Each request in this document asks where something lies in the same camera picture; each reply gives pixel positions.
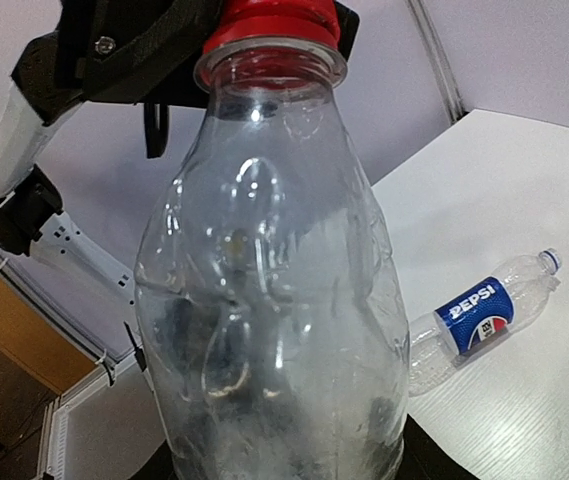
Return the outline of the Pepsi label plastic bottle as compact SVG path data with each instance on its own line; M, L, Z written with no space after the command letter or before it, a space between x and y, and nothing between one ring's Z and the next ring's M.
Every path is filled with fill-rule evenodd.
M409 324L409 395L445 383L473 356L532 324L560 285L553 248L512 257L489 276Z

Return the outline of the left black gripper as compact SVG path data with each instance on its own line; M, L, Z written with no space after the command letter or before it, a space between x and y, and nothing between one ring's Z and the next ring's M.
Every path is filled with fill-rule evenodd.
M193 69L225 1L66 1L54 87L69 100L203 108ZM348 58L359 15L338 1L337 51Z

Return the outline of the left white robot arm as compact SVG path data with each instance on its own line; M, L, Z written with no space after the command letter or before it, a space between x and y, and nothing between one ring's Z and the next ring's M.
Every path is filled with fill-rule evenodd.
M337 1L66 1L56 28L31 40L0 118L0 248L29 256L130 306L132 272L65 212L37 158L84 103L139 104L146 155L162 156L173 106L202 108L197 61L237 41L310 41L349 58L358 14Z

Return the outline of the clear bottle red cap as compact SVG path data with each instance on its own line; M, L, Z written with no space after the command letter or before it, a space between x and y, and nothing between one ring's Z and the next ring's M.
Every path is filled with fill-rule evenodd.
M149 219L136 313L180 479L393 479L408 321L387 226L304 40L196 67L199 133Z

